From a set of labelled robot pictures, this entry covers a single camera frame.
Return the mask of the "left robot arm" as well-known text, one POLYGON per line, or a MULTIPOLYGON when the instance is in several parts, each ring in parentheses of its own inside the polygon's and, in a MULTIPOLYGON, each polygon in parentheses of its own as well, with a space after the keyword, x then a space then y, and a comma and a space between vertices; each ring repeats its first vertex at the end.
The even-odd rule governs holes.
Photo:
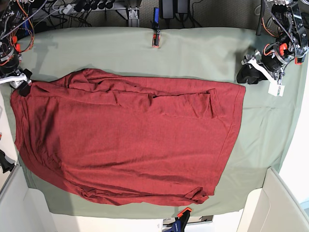
POLYGON ((291 62, 301 65, 309 52, 307 32, 296 0, 274 0, 272 5, 262 0, 257 36, 262 29, 275 41, 244 57, 237 74, 239 84, 268 80, 281 85, 287 66, 291 62))

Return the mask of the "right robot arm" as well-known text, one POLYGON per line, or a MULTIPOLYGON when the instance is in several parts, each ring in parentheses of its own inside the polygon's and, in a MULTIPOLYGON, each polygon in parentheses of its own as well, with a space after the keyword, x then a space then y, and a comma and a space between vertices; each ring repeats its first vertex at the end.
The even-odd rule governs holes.
POLYGON ((33 47, 34 33, 30 21, 32 13, 28 0, 2 0, 0 2, 0 83, 9 84, 19 95, 30 92, 32 72, 20 67, 22 53, 33 47), (27 48, 18 43, 18 30, 30 36, 27 48))

